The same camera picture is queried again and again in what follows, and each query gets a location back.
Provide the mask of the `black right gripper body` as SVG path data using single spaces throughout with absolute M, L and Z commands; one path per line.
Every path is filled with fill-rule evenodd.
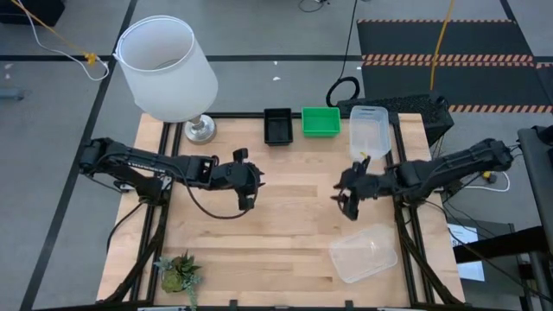
M 334 185 L 335 189 L 349 190 L 351 195 L 356 194 L 360 200 L 394 194 L 395 181 L 391 175 L 363 174 L 355 170 L 342 172 L 340 180 Z

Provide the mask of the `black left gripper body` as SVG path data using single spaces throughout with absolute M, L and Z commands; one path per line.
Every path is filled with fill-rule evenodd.
M 252 195 L 264 185 L 264 173 L 252 162 L 228 162 L 213 169 L 213 189 L 233 189 L 239 194 Z

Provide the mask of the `clear plastic basket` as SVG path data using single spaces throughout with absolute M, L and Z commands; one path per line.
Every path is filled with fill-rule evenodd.
M 397 264 L 393 230 L 373 225 L 332 242 L 329 256 L 339 278 L 355 283 Z
M 384 157 L 391 150 L 388 111 L 378 106 L 354 106 L 349 118 L 349 142 L 354 161 Z

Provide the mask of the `green plastic slotted basket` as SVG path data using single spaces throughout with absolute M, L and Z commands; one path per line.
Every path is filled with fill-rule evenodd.
M 335 107 L 303 107 L 302 132 L 305 137 L 334 137 L 341 133 L 340 110 Z

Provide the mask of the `black plastic basket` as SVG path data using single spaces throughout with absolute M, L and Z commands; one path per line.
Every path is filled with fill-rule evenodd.
M 264 110 L 264 142 L 269 146 L 285 146 L 293 142 L 290 108 Z

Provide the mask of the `green succulent plant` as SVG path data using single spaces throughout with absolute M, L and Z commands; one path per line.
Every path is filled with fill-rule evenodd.
M 196 287 L 202 281 L 197 274 L 200 266 L 194 262 L 194 255 L 189 255 L 188 251 L 173 258 L 159 257 L 157 261 L 153 262 L 162 272 L 162 290 L 168 294 L 185 292 L 189 300 L 189 311 L 197 311 Z

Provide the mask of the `white shade table lamp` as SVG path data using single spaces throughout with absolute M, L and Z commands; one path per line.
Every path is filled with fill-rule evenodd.
M 113 54 L 135 104 L 165 123 L 183 123 L 191 143 L 206 144 L 216 124 L 206 111 L 219 82 L 192 28 L 173 16 L 149 16 L 130 25 Z

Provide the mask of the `black hazard-striped floor mat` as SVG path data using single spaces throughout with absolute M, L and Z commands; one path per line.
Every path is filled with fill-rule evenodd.
M 548 65 L 509 19 L 360 19 L 368 98 L 435 92 L 452 112 L 553 113 Z

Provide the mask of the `white paper sheet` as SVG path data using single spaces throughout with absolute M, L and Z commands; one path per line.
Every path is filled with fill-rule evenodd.
M 475 257 L 474 254 L 469 251 L 464 244 L 470 244 L 479 240 L 479 233 L 475 227 L 448 224 L 450 230 L 450 242 L 455 248 L 457 247 L 461 251 L 461 263 L 457 264 L 457 269 L 461 279 L 484 282 L 485 271 L 483 263 Z

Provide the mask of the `black floor case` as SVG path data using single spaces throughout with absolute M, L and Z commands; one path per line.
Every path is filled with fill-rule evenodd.
M 52 27 L 60 19 L 66 5 L 64 0 L 21 0 L 30 14 Z M 11 0 L 0 0 L 0 23 L 29 25 L 26 13 Z

